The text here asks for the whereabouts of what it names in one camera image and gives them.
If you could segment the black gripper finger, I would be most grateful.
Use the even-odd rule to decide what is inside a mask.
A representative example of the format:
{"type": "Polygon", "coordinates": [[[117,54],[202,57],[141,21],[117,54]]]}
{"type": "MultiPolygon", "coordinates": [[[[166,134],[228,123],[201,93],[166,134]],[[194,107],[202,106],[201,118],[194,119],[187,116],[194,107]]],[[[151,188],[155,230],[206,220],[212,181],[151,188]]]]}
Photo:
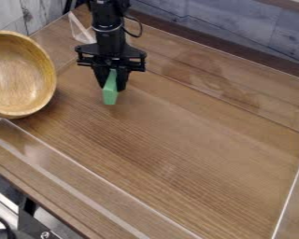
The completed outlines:
{"type": "Polygon", "coordinates": [[[103,87],[110,76],[111,68],[106,66],[94,66],[93,69],[99,85],[103,87]]]}
{"type": "Polygon", "coordinates": [[[125,91],[126,90],[126,85],[130,77],[130,71],[127,68],[121,67],[118,69],[118,91],[125,91]]]}

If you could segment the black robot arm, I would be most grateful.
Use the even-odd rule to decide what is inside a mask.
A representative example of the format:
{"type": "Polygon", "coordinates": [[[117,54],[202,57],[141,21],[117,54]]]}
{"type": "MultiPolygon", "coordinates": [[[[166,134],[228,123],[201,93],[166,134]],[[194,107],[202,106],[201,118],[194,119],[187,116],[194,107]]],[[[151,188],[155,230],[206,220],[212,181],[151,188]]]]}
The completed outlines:
{"type": "Polygon", "coordinates": [[[127,14],[130,0],[87,0],[87,5],[97,42],[75,48],[78,64],[93,68],[102,88],[115,70],[118,91],[125,91],[130,74],[146,71],[147,53],[126,39],[127,35],[142,37],[142,22],[127,14]]]}

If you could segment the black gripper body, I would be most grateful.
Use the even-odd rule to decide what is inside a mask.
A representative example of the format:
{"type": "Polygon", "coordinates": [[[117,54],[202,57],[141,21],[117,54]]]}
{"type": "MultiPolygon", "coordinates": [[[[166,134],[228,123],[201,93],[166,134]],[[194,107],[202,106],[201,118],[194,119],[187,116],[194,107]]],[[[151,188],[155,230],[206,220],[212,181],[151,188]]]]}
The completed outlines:
{"type": "Polygon", "coordinates": [[[118,27],[91,27],[95,33],[95,42],[79,45],[78,64],[90,67],[119,68],[129,71],[146,71],[147,53],[129,43],[131,34],[125,25],[118,27]]]}

